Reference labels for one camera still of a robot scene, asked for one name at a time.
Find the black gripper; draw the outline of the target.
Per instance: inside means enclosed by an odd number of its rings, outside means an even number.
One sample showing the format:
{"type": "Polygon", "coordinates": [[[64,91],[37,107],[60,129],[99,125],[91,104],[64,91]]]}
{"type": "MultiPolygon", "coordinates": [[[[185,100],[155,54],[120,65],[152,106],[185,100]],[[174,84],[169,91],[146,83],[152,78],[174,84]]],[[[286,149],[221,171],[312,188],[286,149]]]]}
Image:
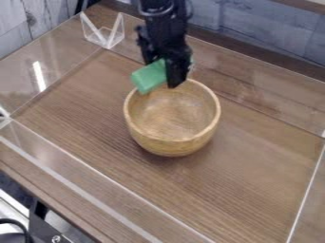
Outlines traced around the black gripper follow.
{"type": "Polygon", "coordinates": [[[139,9],[144,24],[138,25],[138,45],[147,65],[165,58],[166,82],[175,88],[187,79],[191,49],[187,45],[187,9],[139,9]]]}

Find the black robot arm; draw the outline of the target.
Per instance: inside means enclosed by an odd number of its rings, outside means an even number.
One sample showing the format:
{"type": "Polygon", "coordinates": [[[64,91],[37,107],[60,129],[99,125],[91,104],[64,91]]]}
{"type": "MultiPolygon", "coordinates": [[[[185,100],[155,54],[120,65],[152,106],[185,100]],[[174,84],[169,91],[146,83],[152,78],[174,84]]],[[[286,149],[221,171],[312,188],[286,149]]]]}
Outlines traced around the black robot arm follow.
{"type": "Polygon", "coordinates": [[[143,61],[151,65],[163,60],[167,87],[175,88],[186,81],[191,65],[187,0],[138,0],[138,13],[144,20],[135,27],[143,61]]]}

